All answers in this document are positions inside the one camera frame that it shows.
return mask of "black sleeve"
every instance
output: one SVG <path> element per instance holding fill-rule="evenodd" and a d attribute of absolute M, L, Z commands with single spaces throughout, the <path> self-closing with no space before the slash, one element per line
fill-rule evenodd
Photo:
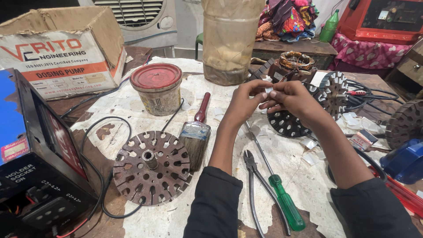
<path fill-rule="evenodd" d="M 237 238 L 241 190 L 241 180 L 218 168 L 205 167 L 195 188 L 184 238 Z"/>
<path fill-rule="evenodd" d="M 410 215 L 383 181 L 374 178 L 349 189 L 330 190 L 355 238 L 421 238 Z"/>

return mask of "verito engineering logo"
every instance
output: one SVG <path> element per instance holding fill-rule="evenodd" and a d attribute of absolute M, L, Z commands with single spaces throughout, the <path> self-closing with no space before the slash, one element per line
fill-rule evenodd
<path fill-rule="evenodd" d="M 5 50 L 7 53 L 12 55 L 13 57 L 17 58 L 18 60 L 24 62 L 24 61 L 33 61 L 33 60 L 39 60 L 39 59 L 49 59 L 49 58 L 61 58 L 61 57 L 67 57 L 67 56 L 75 56 L 75 55 L 85 55 L 85 51 L 79 51 L 79 52 L 70 52 L 70 53 L 56 53 L 56 54 L 50 54 L 50 55 L 41 55 L 39 58 L 27 58 L 27 54 L 34 54 L 33 51 L 27 51 L 25 49 L 28 49 L 32 47 L 32 49 L 35 51 L 35 53 L 39 54 L 40 50 L 45 50 L 47 52 L 55 52 L 56 49 L 61 49 L 62 51 L 65 51 L 66 48 L 70 49 L 78 49 L 81 48 L 81 42 L 78 39 L 67 39 L 67 40 L 59 40 L 59 41 L 51 41 L 51 42 L 37 42 L 37 43 L 30 43 L 30 44 L 17 44 L 15 45 L 16 48 L 16 54 L 14 52 L 11 52 L 10 50 L 6 49 L 4 46 L 0 46 L 3 50 Z"/>

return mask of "stool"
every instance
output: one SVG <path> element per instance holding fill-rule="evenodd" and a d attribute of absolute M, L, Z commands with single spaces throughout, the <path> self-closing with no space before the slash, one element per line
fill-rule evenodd
<path fill-rule="evenodd" d="M 200 33 L 195 39 L 195 59 L 198 59 L 198 44 L 203 45 L 203 33 Z"/>

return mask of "paint tin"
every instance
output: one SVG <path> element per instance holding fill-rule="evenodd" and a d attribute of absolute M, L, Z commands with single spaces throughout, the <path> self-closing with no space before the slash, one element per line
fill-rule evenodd
<path fill-rule="evenodd" d="M 173 64 L 149 64 L 135 70 L 129 79 L 151 115 L 167 116 L 181 104 L 182 70 Z"/>

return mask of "red lid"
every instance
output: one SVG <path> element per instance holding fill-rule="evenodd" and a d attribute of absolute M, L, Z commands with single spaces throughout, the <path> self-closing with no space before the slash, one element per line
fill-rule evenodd
<path fill-rule="evenodd" d="M 149 64 L 135 70 L 131 83 L 141 89 L 161 89 L 176 83 L 182 77 L 182 70 L 173 64 Z"/>

